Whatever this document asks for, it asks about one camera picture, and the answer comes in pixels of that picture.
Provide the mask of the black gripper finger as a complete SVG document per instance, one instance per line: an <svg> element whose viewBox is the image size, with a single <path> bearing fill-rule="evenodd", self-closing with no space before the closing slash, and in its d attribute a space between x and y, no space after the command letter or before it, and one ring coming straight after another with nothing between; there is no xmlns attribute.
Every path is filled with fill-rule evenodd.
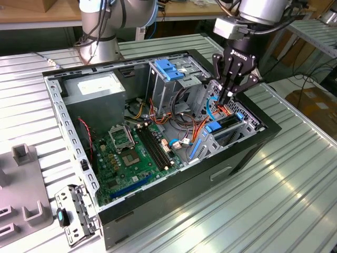
<svg viewBox="0 0 337 253"><path fill-rule="evenodd" d="M237 93L244 92L258 84L259 75L256 71L256 59L247 61L234 59L230 65L229 82L226 87L226 102L228 103Z"/></svg>
<svg viewBox="0 0 337 253"><path fill-rule="evenodd" d="M212 56L214 74L217 82L222 86L219 93L219 104L227 104L233 95L231 89L233 82L231 80L233 65L233 57L222 56L221 54L213 54Z"/></svg>

